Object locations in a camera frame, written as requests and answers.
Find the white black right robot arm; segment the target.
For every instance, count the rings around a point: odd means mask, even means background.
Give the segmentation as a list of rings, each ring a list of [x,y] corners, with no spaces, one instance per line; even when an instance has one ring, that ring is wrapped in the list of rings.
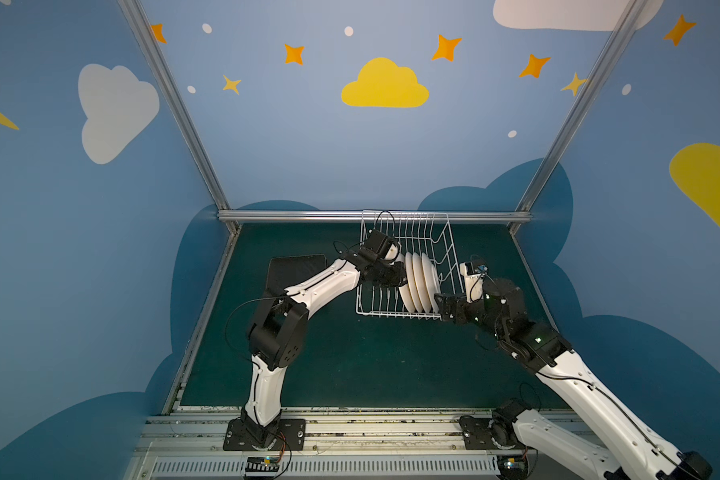
[[[500,449],[530,448],[583,479],[708,479],[698,452],[679,450],[612,393],[554,328],[530,319],[523,291],[500,278],[465,294],[437,294],[441,317],[474,323],[498,347],[552,389],[599,438],[594,444],[547,420],[520,399],[493,410],[487,429]]]

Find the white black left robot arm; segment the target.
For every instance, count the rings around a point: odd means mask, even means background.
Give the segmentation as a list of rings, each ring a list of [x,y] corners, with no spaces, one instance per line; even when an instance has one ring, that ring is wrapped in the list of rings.
[[[240,415],[259,447],[270,444],[279,434],[285,373],[303,350],[309,320],[364,283],[389,288],[405,285],[400,252],[396,238],[371,230],[356,249],[343,251],[311,277],[295,285],[267,287],[246,333],[252,380]]]

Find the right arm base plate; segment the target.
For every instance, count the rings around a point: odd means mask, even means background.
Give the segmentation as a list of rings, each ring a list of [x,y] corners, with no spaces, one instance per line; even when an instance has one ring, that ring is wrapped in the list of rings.
[[[517,447],[511,425],[501,418],[463,415],[458,424],[467,450],[509,450]]]

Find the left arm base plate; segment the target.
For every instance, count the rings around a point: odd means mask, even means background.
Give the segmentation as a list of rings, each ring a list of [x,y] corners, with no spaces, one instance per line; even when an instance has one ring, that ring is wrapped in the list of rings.
[[[247,424],[236,418],[230,421],[223,438],[224,451],[302,451],[305,442],[306,422],[304,419],[280,420],[277,429],[270,427],[262,434],[252,433]]]

